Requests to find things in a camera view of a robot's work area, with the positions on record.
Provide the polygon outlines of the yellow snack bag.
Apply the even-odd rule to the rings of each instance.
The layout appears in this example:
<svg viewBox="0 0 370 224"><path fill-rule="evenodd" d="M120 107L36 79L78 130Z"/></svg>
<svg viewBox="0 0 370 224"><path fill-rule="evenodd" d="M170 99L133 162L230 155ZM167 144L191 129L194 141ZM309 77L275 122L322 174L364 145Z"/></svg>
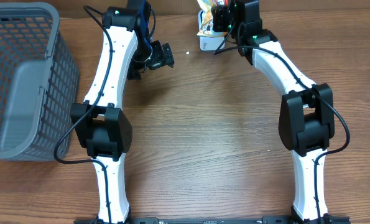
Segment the yellow snack bag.
<svg viewBox="0 0 370 224"><path fill-rule="evenodd" d="M201 8L201 25L197 36L224 37L231 30L228 0L197 0Z"/></svg>

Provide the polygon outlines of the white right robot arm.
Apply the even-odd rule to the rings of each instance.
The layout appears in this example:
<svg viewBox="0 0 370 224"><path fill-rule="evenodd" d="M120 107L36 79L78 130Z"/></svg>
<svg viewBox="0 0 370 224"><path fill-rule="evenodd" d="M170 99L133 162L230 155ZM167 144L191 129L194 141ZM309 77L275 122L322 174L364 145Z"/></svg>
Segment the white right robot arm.
<svg viewBox="0 0 370 224"><path fill-rule="evenodd" d="M263 28L259 1L231 1L211 9L213 30L226 31L235 40L239 54L262 72L282 97L279 136L294 163L295 197L290 223L349 223L348 217L328 213L324 196L325 158L339 119L350 142L349 128L333 107L328 84L316 84L305 76L284 53L278 38Z"/></svg>

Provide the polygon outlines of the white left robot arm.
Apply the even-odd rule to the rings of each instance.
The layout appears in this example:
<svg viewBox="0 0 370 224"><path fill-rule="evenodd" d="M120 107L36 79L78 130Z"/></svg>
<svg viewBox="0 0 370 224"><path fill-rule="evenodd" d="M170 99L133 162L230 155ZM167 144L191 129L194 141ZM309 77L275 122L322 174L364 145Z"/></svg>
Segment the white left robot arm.
<svg viewBox="0 0 370 224"><path fill-rule="evenodd" d="M131 223L126 195L124 162L132 143L132 125L123 112L127 80L141 79L146 70L169 66L175 61L169 44L153 40L149 19L155 12L146 0L128 1L126 7L110 6L95 20L103 30L103 48L93 83L82 103L70 109L73 123L58 140L53 156L65 163L58 150L75 131L94 165L99 190L99 212L92 223Z"/></svg>

